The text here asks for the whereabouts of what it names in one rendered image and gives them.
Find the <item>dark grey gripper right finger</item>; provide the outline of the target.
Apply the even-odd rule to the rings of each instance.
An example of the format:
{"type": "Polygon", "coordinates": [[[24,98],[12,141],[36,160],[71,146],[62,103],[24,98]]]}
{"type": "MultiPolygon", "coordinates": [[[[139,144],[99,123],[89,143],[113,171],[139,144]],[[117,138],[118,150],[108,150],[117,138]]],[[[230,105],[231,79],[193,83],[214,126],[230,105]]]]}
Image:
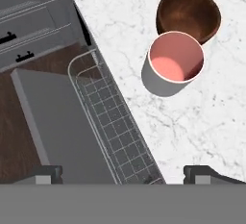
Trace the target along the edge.
{"type": "Polygon", "coordinates": [[[227,185],[227,184],[245,185],[245,182],[221,175],[208,165],[186,165],[184,167],[184,184],[185,185],[227,185]]]}

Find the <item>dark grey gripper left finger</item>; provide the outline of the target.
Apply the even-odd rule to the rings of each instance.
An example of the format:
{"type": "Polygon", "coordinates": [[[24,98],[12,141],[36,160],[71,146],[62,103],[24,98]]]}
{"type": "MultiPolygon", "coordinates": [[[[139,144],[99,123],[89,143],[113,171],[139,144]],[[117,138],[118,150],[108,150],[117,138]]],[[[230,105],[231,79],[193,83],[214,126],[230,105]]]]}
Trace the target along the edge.
{"type": "Polygon", "coordinates": [[[36,167],[28,176],[17,181],[19,185],[59,185],[62,183],[62,167],[42,165],[36,167]]]}

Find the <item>grey dishwasher door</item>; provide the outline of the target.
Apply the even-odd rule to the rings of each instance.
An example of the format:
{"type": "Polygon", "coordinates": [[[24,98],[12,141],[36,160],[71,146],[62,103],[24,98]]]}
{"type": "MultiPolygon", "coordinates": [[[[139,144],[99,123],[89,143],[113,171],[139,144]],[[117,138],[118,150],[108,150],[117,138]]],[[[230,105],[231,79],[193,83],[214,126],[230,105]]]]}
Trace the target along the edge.
{"type": "Polygon", "coordinates": [[[15,69],[12,82],[43,165],[66,184],[113,184],[113,173],[66,75],[15,69]]]}

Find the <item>white cup with pink inside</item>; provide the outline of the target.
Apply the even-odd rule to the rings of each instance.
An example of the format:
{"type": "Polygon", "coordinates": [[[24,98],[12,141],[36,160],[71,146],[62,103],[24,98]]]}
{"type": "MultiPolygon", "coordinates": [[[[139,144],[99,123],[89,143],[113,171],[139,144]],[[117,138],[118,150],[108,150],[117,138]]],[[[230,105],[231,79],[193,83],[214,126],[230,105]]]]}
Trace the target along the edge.
{"type": "Polygon", "coordinates": [[[204,67],[200,43],[187,33],[160,34],[150,45],[141,70],[146,89],[160,97],[169,97],[195,80],[204,67]]]}

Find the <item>brown wooden bowl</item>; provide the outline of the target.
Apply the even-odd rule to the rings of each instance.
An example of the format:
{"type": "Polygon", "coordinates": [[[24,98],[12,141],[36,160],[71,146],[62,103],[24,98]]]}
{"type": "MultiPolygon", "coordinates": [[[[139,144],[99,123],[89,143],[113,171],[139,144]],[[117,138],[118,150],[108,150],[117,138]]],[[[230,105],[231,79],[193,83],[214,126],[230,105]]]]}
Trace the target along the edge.
{"type": "Polygon", "coordinates": [[[221,12],[213,0],[160,0],[156,27],[158,34],[180,31],[200,44],[215,36],[221,24],[221,12]]]}

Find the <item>grey drawer front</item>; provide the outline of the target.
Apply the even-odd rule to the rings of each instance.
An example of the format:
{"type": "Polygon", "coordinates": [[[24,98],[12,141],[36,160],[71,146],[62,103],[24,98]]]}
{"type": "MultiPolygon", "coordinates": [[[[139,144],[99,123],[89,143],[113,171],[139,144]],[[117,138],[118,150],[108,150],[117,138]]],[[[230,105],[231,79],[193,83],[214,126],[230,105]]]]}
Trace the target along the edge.
{"type": "Polygon", "coordinates": [[[9,47],[8,49],[0,52],[0,72],[71,45],[75,41],[76,39],[73,35],[72,27],[70,24],[67,24],[51,33],[35,37],[34,39],[29,39],[26,42],[9,47]],[[27,54],[27,51],[34,53],[35,56],[23,62],[15,61],[17,55],[24,56],[27,54]]]}
{"type": "Polygon", "coordinates": [[[69,18],[62,0],[53,0],[4,17],[0,20],[0,38],[11,32],[16,34],[16,39],[0,44],[0,52],[29,39],[53,32],[67,24],[69,18]]]}

